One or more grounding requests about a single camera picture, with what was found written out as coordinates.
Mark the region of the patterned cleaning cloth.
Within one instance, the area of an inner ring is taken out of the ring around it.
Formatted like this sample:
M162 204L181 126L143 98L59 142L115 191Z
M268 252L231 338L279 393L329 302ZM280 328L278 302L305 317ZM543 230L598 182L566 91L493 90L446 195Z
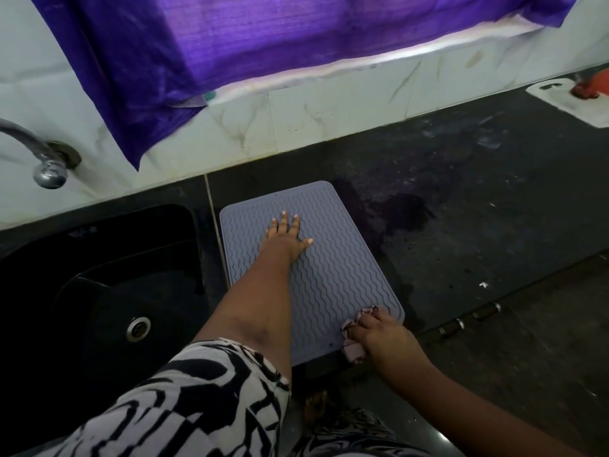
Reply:
M357 323L359 322L362 315L364 315L364 314L375 315L375 313L378 312L378 310L380 308L382 308L382 306L379 306L379 305L362 308L356 314L356 316L354 316L354 319L347 319L342 324L341 333L342 333L342 337L344 339L343 345L342 345L342 353L344 354L346 360L350 364L354 364L354 365L361 364L365 360L367 353L366 353L365 349L363 348L363 346L358 341L352 339L349 336L348 331L350 330L351 327L354 327L355 325L357 325Z

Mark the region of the person's right forearm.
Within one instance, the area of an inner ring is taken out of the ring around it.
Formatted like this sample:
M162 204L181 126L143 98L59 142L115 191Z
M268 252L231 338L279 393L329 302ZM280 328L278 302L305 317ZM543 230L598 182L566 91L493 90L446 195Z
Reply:
M443 374L425 356L374 357L379 374L468 457L585 457Z

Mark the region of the grey wavy silicone mat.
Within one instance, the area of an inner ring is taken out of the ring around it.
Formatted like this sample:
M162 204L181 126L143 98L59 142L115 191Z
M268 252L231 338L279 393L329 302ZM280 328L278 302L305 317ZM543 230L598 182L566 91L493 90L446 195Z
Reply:
M342 348L341 328L361 309L385 307L397 321L405 312L331 183L318 181L224 207L219 214L230 284L258 255L263 232L287 211L301 217L300 238L314 244L290 274L292 366Z

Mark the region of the black white patterned garment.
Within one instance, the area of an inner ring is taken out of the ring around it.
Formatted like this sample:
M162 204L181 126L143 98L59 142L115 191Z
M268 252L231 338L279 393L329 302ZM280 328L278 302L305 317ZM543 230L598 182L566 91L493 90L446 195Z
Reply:
M287 457L431 457L339 398ZM161 370L33 457L278 457L291 384L228 339L193 342Z

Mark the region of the person's left hand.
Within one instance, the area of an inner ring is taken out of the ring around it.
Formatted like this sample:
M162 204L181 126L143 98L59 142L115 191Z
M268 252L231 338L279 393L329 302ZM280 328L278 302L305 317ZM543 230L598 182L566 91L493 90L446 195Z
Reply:
M259 254L264 252L284 253L289 259L290 263L294 263L301 253L305 251L299 250L297 246L298 239L305 239L300 237L300 216L294 215L293 217L290 217L288 214L290 226L288 233L279 232L280 218L281 214L271 220L270 225L266 229L263 239L259 245L258 252Z

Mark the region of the purple curtain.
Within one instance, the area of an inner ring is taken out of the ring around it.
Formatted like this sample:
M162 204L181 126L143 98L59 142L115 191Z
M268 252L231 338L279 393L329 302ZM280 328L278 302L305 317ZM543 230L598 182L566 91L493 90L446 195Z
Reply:
M222 86L426 43L512 15L561 27L576 0L30 0L126 160Z

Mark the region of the black kitchen sink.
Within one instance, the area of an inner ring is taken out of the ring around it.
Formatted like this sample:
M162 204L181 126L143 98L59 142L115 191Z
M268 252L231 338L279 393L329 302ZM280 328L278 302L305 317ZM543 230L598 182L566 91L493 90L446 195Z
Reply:
M191 341L225 291L217 245L209 207L161 205L0 259L0 457L69 435Z

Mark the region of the white cutting board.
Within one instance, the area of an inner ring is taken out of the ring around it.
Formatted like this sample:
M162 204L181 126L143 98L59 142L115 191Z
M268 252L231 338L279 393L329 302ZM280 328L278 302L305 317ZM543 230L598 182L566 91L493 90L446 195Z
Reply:
M570 78L538 82L528 86L526 92L595 129L609 129L609 94Z

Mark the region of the person's right hand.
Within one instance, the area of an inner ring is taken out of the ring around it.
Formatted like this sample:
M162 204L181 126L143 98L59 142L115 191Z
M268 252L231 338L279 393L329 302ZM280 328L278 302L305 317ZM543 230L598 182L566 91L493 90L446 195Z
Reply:
M412 367L427 357L415 336L387 312L384 340L377 348L365 348L377 371L388 376L400 368Z

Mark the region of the person's foot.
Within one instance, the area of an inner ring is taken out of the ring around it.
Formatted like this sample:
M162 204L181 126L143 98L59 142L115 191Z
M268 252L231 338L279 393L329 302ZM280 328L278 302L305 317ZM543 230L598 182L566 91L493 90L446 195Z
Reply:
M303 423L306 427L314 427L321 421L332 401L327 390L321 390L310 394L304 401Z

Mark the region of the red kitchen object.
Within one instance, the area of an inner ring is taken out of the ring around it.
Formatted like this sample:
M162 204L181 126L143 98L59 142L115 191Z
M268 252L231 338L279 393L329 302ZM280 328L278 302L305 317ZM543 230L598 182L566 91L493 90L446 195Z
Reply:
M581 100L609 97L609 68L602 69L586 79L578 80L570 90L572 96Z

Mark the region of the metal sink drain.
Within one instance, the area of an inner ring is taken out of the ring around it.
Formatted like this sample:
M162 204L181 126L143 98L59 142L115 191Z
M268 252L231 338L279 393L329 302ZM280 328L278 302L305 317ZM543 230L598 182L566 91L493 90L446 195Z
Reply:
M126 329L126 340L137 343L144 340L151 329L151 321L148 317L136 317L130 321Z

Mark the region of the person's left forearm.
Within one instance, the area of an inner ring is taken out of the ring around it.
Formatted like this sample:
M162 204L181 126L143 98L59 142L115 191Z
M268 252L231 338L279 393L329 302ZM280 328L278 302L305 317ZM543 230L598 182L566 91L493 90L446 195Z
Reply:
M261 353L291 381L291 262L291 253L284 245L272 244L261 251L193 342L220 338L237 342Z

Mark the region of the chrome wall faucet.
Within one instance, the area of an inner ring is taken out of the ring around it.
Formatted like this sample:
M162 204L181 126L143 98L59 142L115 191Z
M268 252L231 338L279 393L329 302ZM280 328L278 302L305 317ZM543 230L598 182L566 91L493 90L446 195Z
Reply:
M69 171L75 170L82 163L78 151L71 145L58 141L45 141L30 130L0 119L0 133L12 137L26 147L40 161L33 169L34 182L48 190L63 187L69 176Z

